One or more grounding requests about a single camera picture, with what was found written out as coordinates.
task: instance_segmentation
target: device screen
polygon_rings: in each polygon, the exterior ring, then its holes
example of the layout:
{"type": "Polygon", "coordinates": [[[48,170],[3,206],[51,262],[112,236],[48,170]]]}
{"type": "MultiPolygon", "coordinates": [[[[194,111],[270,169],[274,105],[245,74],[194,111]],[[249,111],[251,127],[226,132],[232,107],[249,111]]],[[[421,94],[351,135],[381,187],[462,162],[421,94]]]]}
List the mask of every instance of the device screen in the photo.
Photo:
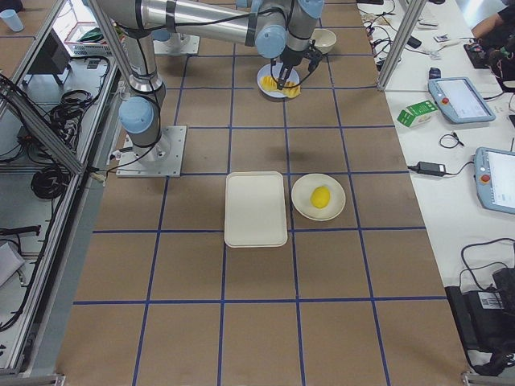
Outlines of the device screen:
{"type": "Polygon", "coordinates": [[[487,117],[483,105],[478,101],[476,94],[468,87],[463,79],[442,80],[438,82],[440,88],[459,118],[487,117]]]}
{"type": "Polygon", "coordinates": [[[515,157],[487,152],[492,178],[493,203],[515,208],[515,157]]]}

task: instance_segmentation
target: yellow object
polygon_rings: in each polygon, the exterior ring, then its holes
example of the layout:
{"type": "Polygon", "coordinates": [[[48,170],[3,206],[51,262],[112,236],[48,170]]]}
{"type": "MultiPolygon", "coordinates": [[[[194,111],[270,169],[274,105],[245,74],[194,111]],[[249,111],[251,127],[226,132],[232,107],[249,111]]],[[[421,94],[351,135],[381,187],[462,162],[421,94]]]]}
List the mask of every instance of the yellow object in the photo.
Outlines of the yellow object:
{"type": "Polygon", "coordinates": [[[314,207],[322,209],[331,201],[331,192],[325,186],[317,187],[313,190],[313,193],[311,193],[310,201],[314,207]]]}
{"type": "Polygon", "coordinates": [[[290,82],[289,80],[284,85],[285,87],[293,88],[283,88],[282,90],[277,89],[277,82],[270,75],[263,76],[259,80],[259,83],[261,84],[261,87],[263,87],[263,90],[268,92],[279,91],[289,98],[295,98],[300,94],[300,86],[293,87],[295,86],[295,83],[290,82]]]}

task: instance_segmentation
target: light blue device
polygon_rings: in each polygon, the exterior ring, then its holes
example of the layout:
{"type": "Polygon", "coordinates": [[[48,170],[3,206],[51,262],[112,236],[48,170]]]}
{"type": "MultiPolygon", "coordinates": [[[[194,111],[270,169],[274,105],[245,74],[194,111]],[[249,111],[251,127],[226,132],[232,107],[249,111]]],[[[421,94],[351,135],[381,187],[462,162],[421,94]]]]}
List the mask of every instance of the light blue device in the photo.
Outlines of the light blue device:
{"type": "Polygon", "coordinates": [[[493,211],[515,214],[515,153],[480,147],[474,167],[481,204],[493,211]]]}
{"type": "Polygon", "coordinates": [[[488,122],[496,119],[467,77],[431,79],[427,87],[442,114],[452,123],[488,122]]]}

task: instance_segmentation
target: yellow lemon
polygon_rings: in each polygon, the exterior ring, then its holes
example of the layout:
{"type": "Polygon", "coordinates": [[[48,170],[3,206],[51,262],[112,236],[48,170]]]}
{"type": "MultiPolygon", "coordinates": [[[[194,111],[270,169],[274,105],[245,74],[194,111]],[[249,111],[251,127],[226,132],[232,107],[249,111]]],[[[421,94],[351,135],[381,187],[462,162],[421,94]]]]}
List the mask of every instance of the yellow lemon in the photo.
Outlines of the yellow lemon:
{"type": "Polygon", "coordinates": [[[329,204],[329,201],[331,201],[331,192],[327,187],[317,187],[313,190],[313,193],[311,193],[310,200],[314,207],[322,209],[329,204]]]}

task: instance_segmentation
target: green and white box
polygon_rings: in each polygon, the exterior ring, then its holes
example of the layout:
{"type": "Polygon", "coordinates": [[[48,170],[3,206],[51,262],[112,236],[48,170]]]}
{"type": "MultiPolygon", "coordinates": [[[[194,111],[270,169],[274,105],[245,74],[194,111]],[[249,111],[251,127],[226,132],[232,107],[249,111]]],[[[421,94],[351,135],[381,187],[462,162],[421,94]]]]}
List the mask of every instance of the green and white box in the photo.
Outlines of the green and white box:
{"type": "Polygon", "coordinates": [[[413,127],[429,121],[437,110],[438,108],[431,101],[419,102],[404,108],[397,120],[404,126],[413,127]]]}

